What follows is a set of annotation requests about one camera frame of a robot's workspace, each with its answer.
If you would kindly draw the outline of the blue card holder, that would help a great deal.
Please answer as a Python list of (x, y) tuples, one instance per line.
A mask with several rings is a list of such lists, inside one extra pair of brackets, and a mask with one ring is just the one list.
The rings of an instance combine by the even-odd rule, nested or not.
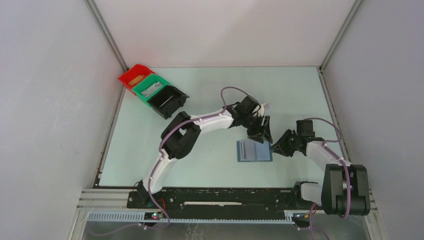
[(272, 150), (268, 141), (263, 143), (244, 139), (236, 142), (237, 161), (240, 163), (272, 162)]

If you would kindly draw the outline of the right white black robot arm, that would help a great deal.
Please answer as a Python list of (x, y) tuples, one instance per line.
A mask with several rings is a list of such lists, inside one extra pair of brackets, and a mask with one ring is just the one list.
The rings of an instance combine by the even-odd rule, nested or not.
[(275, 154), (293, 157), (302, 153), (322, 171), (323, 179), (317, 182), (299, 181), (291, 194), (291, 204), (304, 209), (316, 204), (328, 215), (366, 216), (371, 211), (368, 171), (364, 165), (352, 164), (329, 147), (330, 140), (317, 137), (310, 117), (296, 121), (295, 130), (286, 130), (271, 146)]

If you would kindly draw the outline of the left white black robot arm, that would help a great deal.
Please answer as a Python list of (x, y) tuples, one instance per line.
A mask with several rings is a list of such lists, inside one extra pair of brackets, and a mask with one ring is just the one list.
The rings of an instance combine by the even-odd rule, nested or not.
[(215, 112), (189, 115), (182, 111), (176, 115), (161, 134), (158, 157), (150, 173), (137, 185), (138, 201), (145, 208), (153, 208), (170, 170), (177, 160), (185, 158), (195, 146), (199, 136), (212, 131), (242, 126), (250, 140), (272, 143), (270, 116), (265, 104), (250, 95), (242, 101), (224, 104)]

